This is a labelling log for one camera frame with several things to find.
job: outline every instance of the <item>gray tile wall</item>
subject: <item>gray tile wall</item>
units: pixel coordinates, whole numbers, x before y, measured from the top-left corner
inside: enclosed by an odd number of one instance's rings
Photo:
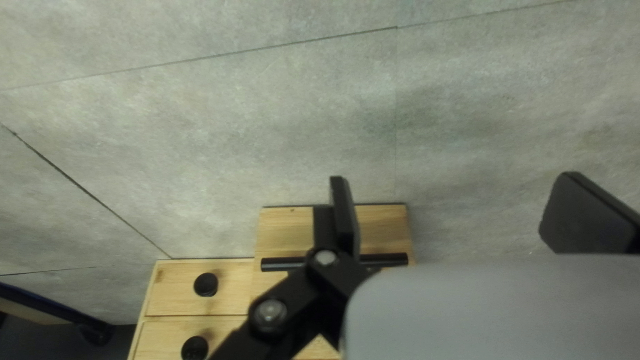
[[[114,323],[153,261],[251,256],[334,174],[406,201],[421,261],[549,254],[564,170],[640,209],[635,1],[0,9],[0,281]]]

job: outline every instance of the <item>metal bolt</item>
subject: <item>metal bolt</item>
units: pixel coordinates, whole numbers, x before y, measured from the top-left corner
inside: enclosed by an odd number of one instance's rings
[[[287,307],[282,301],[269,299],[255,308],[255,319],[262,326],[274,326],[287,316]]]
[[[333,264],[338,257],[331,250],[320,250],[319,252],[316,252],[314,259],[316,259],[316,261],[322,266],[329,266]]]

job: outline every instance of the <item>black metal rod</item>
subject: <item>black metal rod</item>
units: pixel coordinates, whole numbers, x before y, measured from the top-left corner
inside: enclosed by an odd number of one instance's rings
[[[262,258],[260,270],[268,271],[289,271],[301,267],[305,263],[305,258],[300,256],[290,258]],[[409,265],[409,257],[405,252],[392,252],[389,254],[362,254],[360,264],[367,268],[389,268],[392,266]]]
[[[108,331],[112,328],[112,325],[102,320],[98,320],[53,300],[2,282],[0,282],[0,298],[17,302],[18,304],[28,306],[68,322],[85,324],[96,331]]]

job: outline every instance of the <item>wooden drawer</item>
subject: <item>wooden drawer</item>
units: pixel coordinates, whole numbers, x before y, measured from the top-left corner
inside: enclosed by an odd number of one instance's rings
[[[246,317],[239,316],[169,316],[141,322],[138,342],[131,360],[180,360],[184,342],[201,336],[209,343],[209,355],[229,335],[242,325]]]
[[[246,315],[252,271],[253,259],[158,261],[145,315]],[[212,297],[201,297],[193,290],[193,282],[205,272],[218,278],[218,292]]]

